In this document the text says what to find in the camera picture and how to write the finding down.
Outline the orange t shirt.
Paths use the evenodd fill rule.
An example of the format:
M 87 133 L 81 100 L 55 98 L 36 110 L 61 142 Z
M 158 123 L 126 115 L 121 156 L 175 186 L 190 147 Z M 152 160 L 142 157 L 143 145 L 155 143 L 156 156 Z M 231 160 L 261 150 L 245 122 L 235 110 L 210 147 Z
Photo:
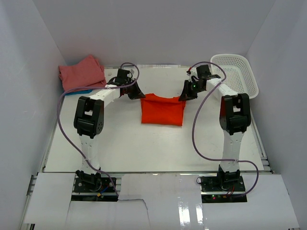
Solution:
M 164 98 L 149 93 L 141 99 L 142 124 L 178 126 L 183 125 L 186 101 L 179 97 Z

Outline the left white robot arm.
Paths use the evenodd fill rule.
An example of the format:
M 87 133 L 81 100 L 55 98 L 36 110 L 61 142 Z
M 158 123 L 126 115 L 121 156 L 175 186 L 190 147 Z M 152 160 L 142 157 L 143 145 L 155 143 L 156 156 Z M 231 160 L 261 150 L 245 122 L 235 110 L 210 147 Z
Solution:
M 131 100 L 145 98 L 133 78 L 133 73 L 133 70 L 119 69 L 117 76 L 113 77 L 104 89 L 78 99 L 73 125 L 80 137 L 83 160 L 81 170 L 77 174 L 89 175 L 84 184 L 90 191 L 97 191 L 101 187 L 101 179 L 95 174 L 100 169 L 97 136 L 104 127 L 105 108 L 125 94 Z

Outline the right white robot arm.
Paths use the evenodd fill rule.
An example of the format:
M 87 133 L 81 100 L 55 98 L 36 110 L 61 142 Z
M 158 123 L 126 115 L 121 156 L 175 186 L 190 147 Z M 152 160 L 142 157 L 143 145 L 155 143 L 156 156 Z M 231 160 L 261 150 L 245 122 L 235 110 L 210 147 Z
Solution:
M 198 93 L 207 91 L 220 102 L 219 123 L 224 134 L 224 148 L 216 184 L 228 191 L 240 178 L 239 155 L 243 135 L 251 124 L 249 95 L 238 93 L 223 83 L 217 74 L 211 74 L 208 65 L 188 69 L 189 79 L 184 81 L 180 101 L 196 99 Z

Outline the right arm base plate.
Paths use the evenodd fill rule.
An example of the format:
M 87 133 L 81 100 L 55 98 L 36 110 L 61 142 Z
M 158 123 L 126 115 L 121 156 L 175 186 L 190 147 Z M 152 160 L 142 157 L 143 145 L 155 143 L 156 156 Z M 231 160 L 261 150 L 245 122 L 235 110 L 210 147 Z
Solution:
M 220 185 L 217 176 L 199 176 L 196 183 L 201 187 L 203 204 L 246 203 L 247 196 L 243 177 L 236 182 Z

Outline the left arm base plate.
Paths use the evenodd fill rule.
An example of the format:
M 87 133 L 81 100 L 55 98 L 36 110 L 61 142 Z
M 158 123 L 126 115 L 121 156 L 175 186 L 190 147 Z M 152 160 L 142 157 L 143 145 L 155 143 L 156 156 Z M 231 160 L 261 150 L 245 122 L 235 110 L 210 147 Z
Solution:
M 93 201 L 93 202 L 117 202 L 118 196 L 115 193 L 116 178 L 102 177 L 101 174 L 86 174 L 77 171 L 74 180 L 71 200 L 72 201 Z

